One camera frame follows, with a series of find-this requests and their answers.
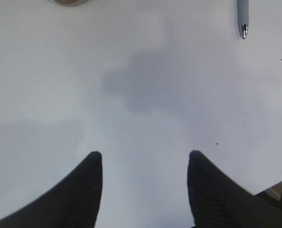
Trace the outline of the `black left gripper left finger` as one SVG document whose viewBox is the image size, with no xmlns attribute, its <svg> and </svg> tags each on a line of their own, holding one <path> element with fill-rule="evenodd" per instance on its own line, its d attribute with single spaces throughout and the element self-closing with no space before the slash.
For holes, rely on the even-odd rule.
<svg viewBox="0 0 282 228">
<path fill-rule="evenodd" d="M 48 192 L 0 219 L 0 228 L 93 228 L 102 188 L 102 155 L 91 152 Z"/>
</svg>

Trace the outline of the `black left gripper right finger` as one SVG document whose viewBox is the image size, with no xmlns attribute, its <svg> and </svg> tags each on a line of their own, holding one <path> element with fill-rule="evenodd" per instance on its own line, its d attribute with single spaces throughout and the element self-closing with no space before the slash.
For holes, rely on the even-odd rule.
<svg viewBox="0 0 282 228">
<path fill-rule="evenodd" d="M 189 154 L 187 187 L 197 228 L 282 228 L 282 208 L 244 190 L 200 151 Z"/>
</svg>

